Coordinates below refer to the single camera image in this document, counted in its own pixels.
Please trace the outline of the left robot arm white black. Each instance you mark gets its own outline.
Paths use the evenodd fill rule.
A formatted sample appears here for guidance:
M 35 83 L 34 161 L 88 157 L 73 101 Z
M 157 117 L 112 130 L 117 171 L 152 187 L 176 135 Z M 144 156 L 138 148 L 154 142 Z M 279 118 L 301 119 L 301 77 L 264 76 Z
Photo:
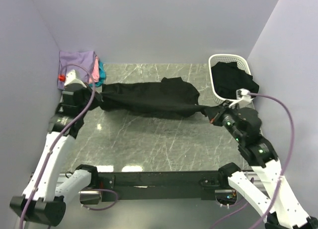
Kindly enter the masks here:
M 82 189 L 94 190 L 99 186 L 97 168 L 86 164 L 78 166 L 69 179 L 57 186 L 64 157 L 84 125 L 87 111 L 101 101 L 95 86 L 82 82 L 68 83 L 62 98 L 49 121 L 45 146 L 35 172 L 22 195 L 12 197 L 9 204 L 20 218 L 20 229 L 27 222 L 57 226 L 69 201 Z

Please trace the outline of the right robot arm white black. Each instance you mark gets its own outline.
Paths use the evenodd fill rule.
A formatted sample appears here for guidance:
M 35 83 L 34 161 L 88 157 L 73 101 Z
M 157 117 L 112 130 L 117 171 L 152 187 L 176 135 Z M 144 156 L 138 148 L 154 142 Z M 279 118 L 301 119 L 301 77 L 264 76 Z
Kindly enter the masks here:
M 218 183 L 233 188 L 260 214 L 267 229 L 316 229 L 317 218 L 300 205 L 284 173 L 272 144 L 261 134 L 261 119 L 252 108 L 228 107 L 223 102 L 205 110 L 214 126 L 225 127 L 238 143 L 238 151 L 259 177 L 265 188 L 262 193 L 240 168 L 229 163 L 219 169 Z

